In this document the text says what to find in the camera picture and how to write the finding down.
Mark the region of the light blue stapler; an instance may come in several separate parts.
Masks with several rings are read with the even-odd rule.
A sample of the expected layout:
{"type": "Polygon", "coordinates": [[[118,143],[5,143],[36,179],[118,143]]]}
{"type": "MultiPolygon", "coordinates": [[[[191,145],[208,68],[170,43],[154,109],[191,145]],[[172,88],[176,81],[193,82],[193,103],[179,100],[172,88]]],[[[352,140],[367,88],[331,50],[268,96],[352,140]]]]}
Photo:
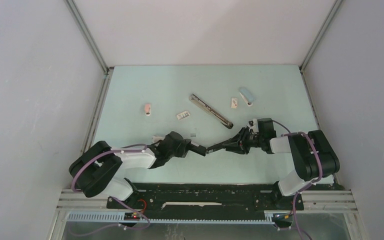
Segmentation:
{"type": "Polygon", "coordinates": [[[245,87],[239,88],[239,94],[248,107],[251,107],[255,101],[254,95],[245,87]]]}

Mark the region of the beige black long stapler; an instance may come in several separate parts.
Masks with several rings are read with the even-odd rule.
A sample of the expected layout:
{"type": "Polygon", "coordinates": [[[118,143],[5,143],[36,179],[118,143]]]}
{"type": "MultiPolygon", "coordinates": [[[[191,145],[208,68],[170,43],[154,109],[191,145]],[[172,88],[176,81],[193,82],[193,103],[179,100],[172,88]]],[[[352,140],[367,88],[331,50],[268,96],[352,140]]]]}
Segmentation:
{"type": "Polygon", "coordinates": [[[214,118],[216,118],[227,129],[232,129],[233,128],[234,124],[230,120],[228,120],[225,116],[223,116],[221,113],[219,113],[213,107],[208,105],[206,102],[204,102],[201,98],[199,98],[195,94],[191,94],[189,96],[189,100],[194,105],[196,105],[197,107],[202,109],[204,112],[206,112],[207,114],[209,114],[209,115],[213,116],[214,118]]]}

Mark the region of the pink stapler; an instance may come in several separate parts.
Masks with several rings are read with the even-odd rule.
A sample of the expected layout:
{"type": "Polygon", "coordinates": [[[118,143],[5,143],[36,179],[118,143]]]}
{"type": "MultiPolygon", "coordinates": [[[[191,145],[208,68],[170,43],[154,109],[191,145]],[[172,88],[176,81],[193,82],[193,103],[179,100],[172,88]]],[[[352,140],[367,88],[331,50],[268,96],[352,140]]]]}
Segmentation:
{"type": "Polygon", "coordinates": [[[150,103],[146,103],[144,106],[144,112],[146,116],[151,115],[152,105],[150,103]]]}

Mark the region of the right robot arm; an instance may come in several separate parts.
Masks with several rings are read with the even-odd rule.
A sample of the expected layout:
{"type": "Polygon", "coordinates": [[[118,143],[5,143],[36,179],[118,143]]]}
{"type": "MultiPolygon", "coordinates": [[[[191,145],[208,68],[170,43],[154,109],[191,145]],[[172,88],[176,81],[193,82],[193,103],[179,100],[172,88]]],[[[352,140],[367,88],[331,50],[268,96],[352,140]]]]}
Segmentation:
{"type": "Polygon", "coordinates": [[[220,149],[246,155],[252,148],[267,154],[291,154],[294,169],[274,185],[271,204],[284,209],[291,196],[301,193],[323,178],[340,170],[340,162],[322,130],[291,132],[278,136],[271,118],[249,121],[234,137],[223,141],[220,149]]]}

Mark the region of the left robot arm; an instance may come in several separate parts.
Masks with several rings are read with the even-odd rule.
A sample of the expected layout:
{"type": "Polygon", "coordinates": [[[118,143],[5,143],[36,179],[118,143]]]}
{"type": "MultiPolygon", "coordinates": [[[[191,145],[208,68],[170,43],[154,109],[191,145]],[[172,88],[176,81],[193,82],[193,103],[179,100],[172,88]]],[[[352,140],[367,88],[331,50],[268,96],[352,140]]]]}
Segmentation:
{"type": "Polygon", "coordinates": [[[111,147],[101,140],[70,165],[69,173],[73,177],[70,188],[87,198],[107,195],[118,199],[125,208],[133,208],[138,202],[138,194],[124,175],[127,170],[159,168],[172,158],[185,158],[188,152],[205,156],[207,149],[175,131],[164,137],[153,137],[152,144],[121,148],[111,147]]]}

